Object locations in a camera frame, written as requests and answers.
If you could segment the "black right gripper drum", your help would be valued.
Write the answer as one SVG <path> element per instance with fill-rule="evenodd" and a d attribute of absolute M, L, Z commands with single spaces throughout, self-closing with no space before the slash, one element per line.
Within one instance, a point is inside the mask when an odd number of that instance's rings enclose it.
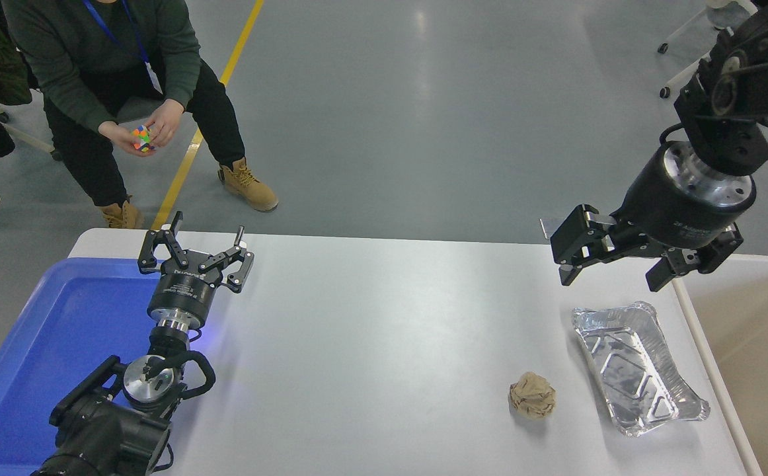
<path fill-rule="evenodd" d="M 657 151 L 613 217 L 666 246 L 699 248 L 752 205 L 750 176 L 716 171 L 695 151 Z"/>

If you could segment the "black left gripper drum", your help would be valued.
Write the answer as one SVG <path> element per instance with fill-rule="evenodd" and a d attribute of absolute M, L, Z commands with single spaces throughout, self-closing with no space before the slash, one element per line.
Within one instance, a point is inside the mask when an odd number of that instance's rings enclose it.
<path fill-rule="evenodd" d="M 178 320 L 189 329 L 201 329 L 206 324 L 221 272 L 212 269 L 200 273 L 199 269 L 180 269 L 175 263 L 161 266 L 161 277 L 147 314 L 155 322 Z"/>

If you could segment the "person's right hand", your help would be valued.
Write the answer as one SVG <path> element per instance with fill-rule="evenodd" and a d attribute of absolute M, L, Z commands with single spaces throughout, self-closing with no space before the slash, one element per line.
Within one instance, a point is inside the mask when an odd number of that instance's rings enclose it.
<path fill-rule="evenodd" d="M 140 139 L 130 130 L 119 126 L 116 122 L 105 121 L 101 123 L 98 126 L 98 133 L 104 138 L 109 139 L 113 145 L 122 149 L 125 153 L 137 157 L 146 157 L 146 153 L 139 150 Z"/>

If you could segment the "person's left hand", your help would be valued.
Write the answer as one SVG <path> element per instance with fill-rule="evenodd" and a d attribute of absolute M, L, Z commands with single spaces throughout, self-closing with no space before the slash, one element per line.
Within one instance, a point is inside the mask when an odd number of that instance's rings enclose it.
<path fill-rule="evenodd" d="M 166 99 L 158 106 L 144 126 L 149 132 L 149 145 L 154 148 L 166 147 L 180 127 L 184 105 L 173 99 Z"/>

